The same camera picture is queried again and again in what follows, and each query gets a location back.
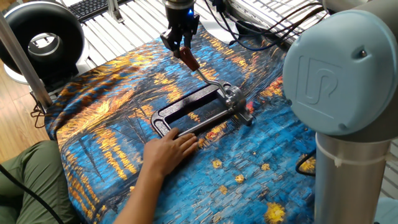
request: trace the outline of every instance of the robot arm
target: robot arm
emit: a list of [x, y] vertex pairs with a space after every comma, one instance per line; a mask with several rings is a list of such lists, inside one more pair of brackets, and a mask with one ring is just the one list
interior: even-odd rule
[[300, 120], [349, 141], [398, 136], [390, 125], [398, 122], [397, 11], [396, 0], [373, 0], [332, 15], [293, 43], [283, 78]]
[[193, 5], [195, 0], [166, 0], [166, 16], [169, 29], [160, 37], [164, 45], [180, 58], [180, 43], [184, 36], [184, 46], [191, 48], [192, 36], [197, 33], [199, 15], [195, 15]]

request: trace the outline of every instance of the robot logo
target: robot logo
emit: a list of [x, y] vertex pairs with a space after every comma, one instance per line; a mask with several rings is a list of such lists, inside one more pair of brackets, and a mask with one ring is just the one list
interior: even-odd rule
[[[301, 72], [304, 71], [305, 64], [308, 65], [306, 72]], [[341, 67], [312, 58], [306, 60], [302, 57], [300, 68], [297, 88], [298, 93], [301, 93], [297, 95], [301, 96], [300, 101], [306, 105], [319, 104], [320, 100], [321, 104], [327, 103], [338, 86], [338, 74], [341, 74]]]

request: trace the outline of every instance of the keyboard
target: keyboard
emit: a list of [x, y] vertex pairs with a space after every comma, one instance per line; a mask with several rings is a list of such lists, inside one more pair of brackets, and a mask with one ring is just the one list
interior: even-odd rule
[[[118, 0], [118, 4], [122, 4], [131, 0]], [[106, 0], [84, 0], [68, 7], [69, 11], [77, 17], [80, 22], [101, 14], [108, 10], [108, 2]]]

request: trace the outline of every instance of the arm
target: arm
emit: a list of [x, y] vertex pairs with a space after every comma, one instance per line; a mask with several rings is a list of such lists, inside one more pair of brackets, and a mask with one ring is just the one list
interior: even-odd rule
[[153, 139], [145, 145], [144, 164], [136, 188], [114, 224], [152, 223], [165, 176], [198, 147], [194, 134], [173, 140], [177, 134], [178, 129], [173, 128], [162, 139]]

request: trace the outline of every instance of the fingers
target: fingers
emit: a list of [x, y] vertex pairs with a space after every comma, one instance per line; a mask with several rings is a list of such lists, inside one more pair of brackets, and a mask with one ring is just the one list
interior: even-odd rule
[[179, 132], [178, 128], [173, 128], [164, 136], [164, 138], [173, 140], [174, 137], [178, 134], [178, 132]]
[[183, 156], [184, 158], [186, 158], [187, 156], [189, 156], [190, 154], [192, 154], [193, 152], [195, 152], [195, 151], [198, 149], [198, 147], [199, 147], [199, 143], [197, 143], [197, 142], [193, 143], [187, 150], [185, 150], [185, 151], [182, 153], [182, 156]]
[[181, 146], [180, 149], [181, 151], [187, 150], [193, 143], [195, 143], [198, 140], [198, 138], [194, 135], [188, 141], [185, 141]]
[[178, 146], [181, 146], [182, 144], [184, 144], [186, 141], [188, 141], [189, 139], [191, 139], [194, 136], [195, 136], [195, 134], [186, 134], [186, 135], [181, 136], [178, 139], [176, 139], [175, 142], [177, 143]]

